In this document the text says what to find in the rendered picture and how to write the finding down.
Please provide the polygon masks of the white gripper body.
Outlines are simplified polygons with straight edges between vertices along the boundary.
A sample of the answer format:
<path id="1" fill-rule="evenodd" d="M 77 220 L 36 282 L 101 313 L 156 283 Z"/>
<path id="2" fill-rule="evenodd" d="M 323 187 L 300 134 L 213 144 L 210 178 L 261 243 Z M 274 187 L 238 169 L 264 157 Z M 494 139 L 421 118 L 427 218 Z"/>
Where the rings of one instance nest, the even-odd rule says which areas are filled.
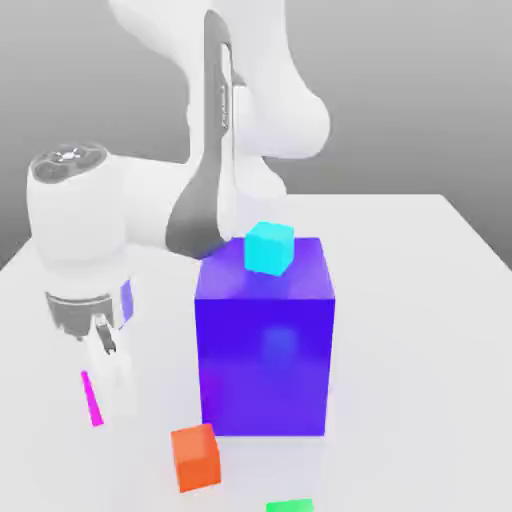
<path id="1" fill-rule="evenodd" d="M 89 372 L 100 404 L 120 404 L 132 391 L 132 358 L 122 332 L 91 327 L 86 338 Z"/>

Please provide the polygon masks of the small magenta cube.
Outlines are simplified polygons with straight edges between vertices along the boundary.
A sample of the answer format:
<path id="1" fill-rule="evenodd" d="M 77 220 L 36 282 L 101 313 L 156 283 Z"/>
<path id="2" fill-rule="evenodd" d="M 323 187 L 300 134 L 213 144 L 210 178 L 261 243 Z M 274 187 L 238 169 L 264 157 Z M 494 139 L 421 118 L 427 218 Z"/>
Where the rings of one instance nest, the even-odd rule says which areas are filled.
<path id="1" fill-rule="evenodd" d="M 103 417 L 92 387 L 91 380 L 85 370 L 81 372 L 81 379 L 87 400 L 91 424 L 93 427 L 101 426 L 104 424 Z"/>

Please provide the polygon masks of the small orange cube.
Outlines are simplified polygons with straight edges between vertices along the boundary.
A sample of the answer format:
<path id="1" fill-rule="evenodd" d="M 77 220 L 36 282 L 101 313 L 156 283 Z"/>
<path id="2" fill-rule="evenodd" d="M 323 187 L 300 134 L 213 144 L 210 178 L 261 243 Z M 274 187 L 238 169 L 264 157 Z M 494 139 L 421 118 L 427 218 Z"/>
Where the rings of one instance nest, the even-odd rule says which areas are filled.
<path id="1" fill-rule="evenodd" d="M 211 424 L 172 431 L 170 439 L 181 493 L 221 482 L 220 452 Z"/>

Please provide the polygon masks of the small cyan cube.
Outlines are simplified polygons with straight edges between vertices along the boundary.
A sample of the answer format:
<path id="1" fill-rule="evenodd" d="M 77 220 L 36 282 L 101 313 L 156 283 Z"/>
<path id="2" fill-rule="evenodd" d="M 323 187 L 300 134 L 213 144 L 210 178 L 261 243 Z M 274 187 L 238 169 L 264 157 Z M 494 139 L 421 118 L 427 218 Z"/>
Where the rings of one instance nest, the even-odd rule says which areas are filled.
<path id="1" fill-rule="evenodd" d="M 294 228 L 258 222 L 244 237 L 244 267 L 248 271 L 281 276 L 294 259 Z"/>

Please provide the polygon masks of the small green cube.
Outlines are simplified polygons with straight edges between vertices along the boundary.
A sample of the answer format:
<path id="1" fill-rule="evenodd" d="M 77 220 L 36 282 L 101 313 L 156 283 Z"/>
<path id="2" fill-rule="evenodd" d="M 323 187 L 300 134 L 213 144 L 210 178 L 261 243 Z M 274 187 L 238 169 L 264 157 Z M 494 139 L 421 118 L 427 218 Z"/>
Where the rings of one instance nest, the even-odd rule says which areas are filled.
<path id="1" fill-rule="evenodd" d="M 311 498 L 274 501 L 266 504 L 265 512 L 314 512 L 314 504 Z"/>

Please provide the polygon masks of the large blue box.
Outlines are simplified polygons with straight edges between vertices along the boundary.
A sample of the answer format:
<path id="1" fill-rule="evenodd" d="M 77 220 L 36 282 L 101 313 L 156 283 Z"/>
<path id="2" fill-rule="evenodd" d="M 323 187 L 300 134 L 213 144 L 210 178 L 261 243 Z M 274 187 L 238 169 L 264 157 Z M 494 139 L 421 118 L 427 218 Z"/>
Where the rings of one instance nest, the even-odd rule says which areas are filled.
<path id="1" fill-rule="evenodd" d="M 202 261 L 194 297 L 202 420 L 218 436 L 325 432 L 335 292 L 322 243 L 298 238 L 280 277 L 236 238 Z"/>

